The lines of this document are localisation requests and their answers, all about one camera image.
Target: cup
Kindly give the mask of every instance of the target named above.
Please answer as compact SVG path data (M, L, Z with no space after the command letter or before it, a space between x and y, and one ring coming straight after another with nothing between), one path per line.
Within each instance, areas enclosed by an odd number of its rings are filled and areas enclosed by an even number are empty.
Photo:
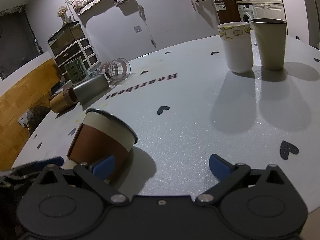
M85 113L67 156L88 164L113 156L114 171L107 177L112 180L138 137L129 125L106 111L89 108Z
M287 22L269 18L250 22L257 38L261 65L268 70L283 69Z
M50 100L50 108L54 113L58 114L76 103L78 103L78 98L73 88L68 88Z
M103 74L107 80L117 81L127 78L130 75L130 71L129 61L125 58L117 58L102 64L93 74Z
M81 105L85 105L91 99L109 88L108 80L104 75L96 75L81 81L74 87L74 92Z
M236 73L252 69L253 56L250 26L247 22L231 22L218 25L228 68Z

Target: drawer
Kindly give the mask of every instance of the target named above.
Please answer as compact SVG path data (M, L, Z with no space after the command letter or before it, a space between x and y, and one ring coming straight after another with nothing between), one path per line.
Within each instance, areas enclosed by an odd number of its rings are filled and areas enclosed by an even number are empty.
M66 63L64 63L63 65L61 65L61 66L59 67L60 70L62 71L63 69L65 69L64 66L65 66L66 64L68 64L70 61L72 61L72 60L74 60L74 59L76 59L76 58L79 58L79 57L81 57L82 61L85 60L85 55L84 55L83 51L81 51L80 53L78 53L78 54L74 55L73 57L71 57L70 59L68 59L68 61L67 61Z
M74 54L76 54L77 52L79 52L80 46L78 43L76 43L75 45L73 45L71 48L67 49L65 52L63 52L59 57L57 57L55 59L57 65L59 66L60 64L62 64L64 61L66 61L68 58L72 57Z

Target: hanging string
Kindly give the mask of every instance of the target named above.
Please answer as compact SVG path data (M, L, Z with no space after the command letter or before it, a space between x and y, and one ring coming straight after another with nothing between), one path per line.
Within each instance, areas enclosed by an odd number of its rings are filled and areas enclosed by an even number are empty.
M71 9L70 9L70 4L71 3L69 3L67 0L65 0L65 2L66 2L66 4L67 4L67 6L68 6L68 9L69 9L69 11L70 11L70 13L71 13L71 15L72 15L72 17L73 17L73 21L75 21L76 22L76 18L75 18L75 16L73 15L73 13L72 13L72 11L71 11Z

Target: wooden wall panel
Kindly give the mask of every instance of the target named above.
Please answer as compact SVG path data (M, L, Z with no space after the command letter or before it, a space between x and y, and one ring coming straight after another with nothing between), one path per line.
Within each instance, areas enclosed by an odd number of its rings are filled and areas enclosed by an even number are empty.
M37 105L50 107L49 91L60 80L53 59L41 64L0 97L0 171L10 169L29 139L18 118Z

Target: brown cup sleeve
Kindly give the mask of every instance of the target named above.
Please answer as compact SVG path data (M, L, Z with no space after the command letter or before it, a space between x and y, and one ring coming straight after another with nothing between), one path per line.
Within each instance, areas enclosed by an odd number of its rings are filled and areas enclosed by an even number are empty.
M110 181L115 177L129 153L116 140L86 124L79 126L67 154L68 158L76 163L86 162L88 164L111 155L115 157L116 166L108 177Z

